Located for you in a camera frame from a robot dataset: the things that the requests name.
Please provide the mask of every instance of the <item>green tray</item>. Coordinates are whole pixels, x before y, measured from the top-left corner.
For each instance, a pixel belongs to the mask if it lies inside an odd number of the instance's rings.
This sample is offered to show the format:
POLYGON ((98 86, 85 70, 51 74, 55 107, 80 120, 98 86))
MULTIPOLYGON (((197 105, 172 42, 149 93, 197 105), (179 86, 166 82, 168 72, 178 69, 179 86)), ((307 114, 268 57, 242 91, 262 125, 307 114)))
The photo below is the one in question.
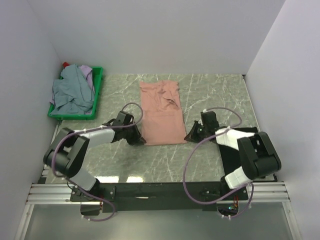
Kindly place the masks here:
POLYGON ((94 85, 95 95, 94 95, 94 102, 93 102, 91 114, 50 115, 50 113, 55 109, 55 106, 53 104, 51 104, 49 111, 48 111, 48 117, 54 118, 57 120, 92 120, 92 119, 95 119, 103 71, 104 71, 104 69, 100 66, 93 66, 92 67, 92 81, 93 81, 93 85, 94 85))

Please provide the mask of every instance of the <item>blue-gray fabric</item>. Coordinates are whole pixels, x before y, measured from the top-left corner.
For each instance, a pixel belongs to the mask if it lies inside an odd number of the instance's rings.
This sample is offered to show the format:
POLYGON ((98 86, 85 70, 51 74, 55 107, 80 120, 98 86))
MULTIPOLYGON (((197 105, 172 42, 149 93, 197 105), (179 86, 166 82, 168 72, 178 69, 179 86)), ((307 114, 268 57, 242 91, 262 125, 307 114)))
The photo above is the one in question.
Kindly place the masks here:
POLYGON ((90 89, 82 71, 73 64, 61 72, 63 79, 53 81, 55 108, 51 115, 83 115, 94 104, 95 94, 90 89))

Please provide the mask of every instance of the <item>purple hose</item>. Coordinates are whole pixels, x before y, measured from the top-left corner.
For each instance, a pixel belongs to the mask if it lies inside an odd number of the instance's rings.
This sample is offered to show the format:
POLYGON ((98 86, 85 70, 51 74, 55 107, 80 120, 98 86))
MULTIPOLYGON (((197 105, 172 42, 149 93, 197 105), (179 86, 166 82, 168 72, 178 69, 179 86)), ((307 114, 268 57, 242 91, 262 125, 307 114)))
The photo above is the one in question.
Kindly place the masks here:
MULTIPOLYGON (((227 108, 227 107, 212 107, 212 108, 207 109, 207 111, 213 110, 213 109, 224 109, 224 110, 228 110, 228 111, 234 113, 234 114, 239 118, 239 123, 234 124, 234 125, 231 125, 230 128, 235 128, 235 127, 239 126, 239 125, 242 123, 242 118, 241 118, 241 116, 240 116, 238 113, 236 113, 235 111, 231 110, 230 108, 227 108)), ((208 142, 208 141, 210 141, 210 140, 212 140, 212 139, 214 139, 214 138, 216 138, 216 137, 218 137, 218 136, 221 136, 221 135, 223 135, 223 134, 226 134, 226 133, 230 130, 230 128, 228 127, 224 132, 221 132, 221 133, 218 133, 218 134, 209 136, 209 137, 203 139, 202 141, 200 141, 200 142, 194 147, 194 149, 191 151, 191 153, 189 154, 189 156, 188 156, 188 158, 187 158, 187 160, 186 160, 186 163, 185 163, 184 169, 183 169, 183 174, 182 174, 182 184, 183 184, 183 188, 184 188, 184 191, 185 191, 186 195, 187 195, 193 202, 195 202, 195 203, 197 203, 197 204, 200 204, 200 205, 211 205, 211 204, 215 204, 215 203, 217 203, 217 202, 225 199, 226 197, 230 196, 231 194, 235 193, 236 191, 238 191, 238 190, 240 190, 241 188, 243 188, 243 187, 246 186, 246 184, 245 184, 245 185, 242 185, 242 186, 239 186, 239 187, 231 190, 231 191, 228 192, 227 194, 223 195, 222 197, 220 197, 220 198, 218 198, 218 199, 216 199, 216 200, 213 200, 213 201, 199 201, 199 200, 193 198, 193 197, 190 195, 190 193, 189 193, 189 191, 188 191, 188 189, 187 189, 187 184, 186 184, 187 168, 188 168, 188 164, 189 164, 189 162, 190 162, 190 159, 191 159, 191 157, 193 156, 193 154, 195 153, 195 151, 196 151, 202 144, 204 144, 205 142, 208 142)), ((253 192, 254 192, 254 191, 253 191, 253 190, 254 190, 254 186, 253 186, 252 183, 251 183, 251 185, 252 185, 252 191, 251 191, 250 199, 249 199, 247 205, 245 206, 245 208, 240 212, 240 214, 242 214, 242 213, 244 212, 244 210, 246 210, 246 209, 249 207, 249 204, 250 204, 250 202, 251 202, 251 200, 252 200, 253 192)))
MULTIPOLYGON (((134 122, 134 123, 132 123, 132 124, 125 125, 125 126, 102 126, 102 127, 99 126, 99 127, 91 128, 91 129, 88 129, 88 130, 82 130, 82 131, 73 132, 73 133, 70 133, 70 134, 68 134, 67 136, 65 136, 65 137, 59 142, 59 144, 56 146, 56 148, 55 148, 55 150, 54 150, 54 152, 53 152, 52 161, 51 161, 51 168, 52 168, 53 175, 56 176, 57 178, 63 178, 63 177, 64 177, 63 175, 58 175, 58 174, 56 173, 56 158, 57 158, 58 150, 61 148, 62 144, 63 144, 68 138, 70 138, 70 137, 72 137, 72 136, 75 136, 75 135, 80 135, 80 134, 85 134, 85 133, 92 133, 92 132, 99 131, 99 130, 102 130, 102 129, 124 129, 124 128, 130 128, 130 127, 132 127, 132 126, 134 126, 134 125, 137 125, 137 124, 142 120, 142 118, 143 118, 143 116, 144 116, 144 111, 143 111, 143 109, 141 108, 141 106, 140 106, 139 104, 135 103, 135 102, 129 102, 129 103, 127 103, 126 105, 124 105, 124 107, 122 108, 122 110, 124 110, 128 105, 136 105, 136 106, 138 106, 139 109, 141 110, 141 116, 140 116, 140 118, 138 119, 137 122, 134 122)), ((66 180, 69 181, 70 183, 76 185, 76 184, 75 184, 74 182, 72 182, 70 179, 67 178, 66 180)), ((101 198, 101 197, 98 197, 98 196, 94 196, 94 195, 88 193, 87 191, 85 191, 84 189, 82 189, 82 188, 80 188, 80 187, 79 187, 79 190, 80 190, 83 194, 85 194, 85 195, 87 195, 87 196, 89 196, 89 197, 91 197, 91 198, 93 198, 93 199, 96 199, 96 200, 99 200, 99 201, 103 201, 104 203, 109 204, 109 205, 112 207, 112 209, 113 209, 113 212, 112 212, 108 217, 106 217, 106 218, 102 218, 102 219, 91 219, 91 218, 88 218, 88 217, 86 217, 86 216, 85 216, 84 218, 90 219, 90 221, 93 221, 93 222, 102 222, 102 221, 105 221, 105 220, 108 220, 108 219, 112 218, 113 215, 116 213, 116 207, 115 207, 115 205, 113 205, 110 201, 108 201, 108 200, 106 200, 106 199, 103 199, 103 198, 101 198)))

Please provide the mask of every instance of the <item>purple cable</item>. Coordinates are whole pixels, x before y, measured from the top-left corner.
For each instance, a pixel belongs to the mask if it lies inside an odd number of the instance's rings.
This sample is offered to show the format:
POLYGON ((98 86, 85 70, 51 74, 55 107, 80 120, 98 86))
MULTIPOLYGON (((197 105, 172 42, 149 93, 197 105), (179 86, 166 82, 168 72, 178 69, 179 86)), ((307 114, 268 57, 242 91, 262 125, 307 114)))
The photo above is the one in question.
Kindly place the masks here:
MULTIPOLYGON (((91 128, 91 129, 88 129, 88 130, 81 130, 81 131, 73 132, 73 133, 70 133, 70 134, 68 134, 67 136, 65 136, 65 137, 58 143, 58 145, 56 146, 56 148, 55 148, 55 150, 54 150, 54 152, 53 152, 52 161, 51 161, 51 168, 52 168, 53 175, 56 176, 57 178, 63 178, 63 177, 64 177, 63 175, 58 175, 58 174, 56 173, 56 158, 57 158, 57 154, 58 154, 59 149, 61 148, 62 144, 63 144, 68 138, 70 138, 70 137, 72 137, 72 136, 75 136, 75 135, 80 135, 80 134, 92 133, 92 132, 95 132, 95 131, 100 131, 100 130, 103 130, 103 129, 124 129, 124 128, 130 128, 130 127, 132 127, 132 126, 134 126, 134 125, 137 125, 137 124, 142 120, 142 118, 143 118, 143 116, 144 116, 144 111, 143 111, 143 109, 141 108, 141 106, 140 106, 139 104, 135 103, 135 102, 129 102, 129 103, 127 103, 126 105, 124 105, 123 108, 122 108, 122 111, 123 111, 128 105, 136 105, 136 106, 138 106, 139 109, 141 110, 141 116, 140 116, 140 118, 138 119, 137 122, 134 122, 134 123, 132 123, 132 124, 125 125, 125 126, 99 126, 99 127, 91 128)), ((66 180, 69 181, 70 183, 76 185, 76 184, 75 184, 74 182, 72 182, 70 179, 66 178, 66 180)), ((78 187, 78 188, 79 188, 79 190, 80 190, 83 194, 85 194, 85 195, 87 195, 87 196, 89 196, 89 197, 91 197, 91 198, 93 198, 93 199, 96 199, 96 200, 99 200, 99 201, 103 201, 103 202, 105 202, 106 204, 109 204, 109 205, 112 207, 112 209, 113 209, 113 212, 112 212, 108 217, 106 217, 106 218, 102 218, 102 219, 91 219, 91 218, 88 218, 88 217, 84 217, 84 218, 86 218, 86 219, 88 219, 88 220, 90 219, 90 221, 93 221, 93 222, 102 222, 102 221, 105 221, 105 220, 108 220, 108 219, 112 218, 113 215, 116 213, 116 207, 115 207, 115 205, 112 204, 110 201, 108 201, 108 200, 106 200, 106 199, 103 199, 103 198, 101 198, 101 197, 98 197, 98 196, 94 196, 94 195, 88 193, 87 191, 85 191, 84 189, 82 189, 81 187, 78 187)))
MULTIPOLYGON (((211 107, 211 108, 207 109, 207 111, 210 111, 210 110, 213 110, 213 109, 224 109, 224 110, 228 110, 228 111, 234 113, 234 114, 239 118, 239 123, 234 124, 234 125, 231 125, 231 126, 228 127, 224 132, 221 132, 221 133, 218 133, 218 134, 209 136, 209 137, 203 139, 202 141, 200 141, 200 142, 194 147, 194 149, 191 151, 191 153, 189 154, 189 156, 188 156, 188 158, 187 158, 187 160, 186 160, 186 163, 185 163, 184 169, 183 169, 183 174, 182 174, 182 184, 183 184, 183 188, 184 188, 185 194, 189 197, 189 199, 191 199, 193 202, 195 202, 195 203, 197 203, 197 204, 200 204, 200 205, 215 204, 215 203, 217 203, 217 202, 225 199, 226 197, 230 196, 231 194, 235 193, 236 191, 238 191, 238 190, 240 190, 241 188, 243 188, 243 187, 246 186, 246 184, 244 184, 244 185, 242 185, 242 186, 239 186, 239 187, 231 190, 231 191, 228 192, 227 194, 223 195, 222 197, 220 197, 220 198, 218 198, 218 199, 216 199, 216 200, 213 200, 213 201, 199 201, 199 200, 193 198, 193 197, 190 195, 190 193, 189 193, 189 191, 188 191, 188 189, 187 189, 187 184, 186 184, 187 168, 188 168, 188 164, 189 164, 189 162, 190 162, 190 159, 191 159, 191 157, 193 156, 193 154, 195 153, 195 151, 196 151, 202 144, 204 144, 205 142, 208 142, 208 141, 210 141, 211 139, 214 139, 214 138, 216 138, 216 137, 218 137, 218 136, 221 136, 221 135, 223 135, 223 134, 226 134, 226 133, 230 130, 230 128, 235 128, 235 127, 239 126, 239 125, 242 123, 242 118, 241 118, 241 116, 240 116, 238 113, 236 113, 235 111, 231 110, 230 108, 223 107, 223 106, 222 106, 222 107, 211 107)), ((252 191, 251 191, 250 199, 249 199, 249 201, 248 201, 248 203, 247 203, 247 206, 245 206, 245 208, 240 212, 241 214, 244 212, 244 210, 246 210, 246 209, 248 208, 248 206, 250 205, 250 202, 251 202, 251 200, 252 200, 253 192, 254 192, 254 186, 253 186, 252 183, 251 183, 251 186, 252 186, 252 191)))

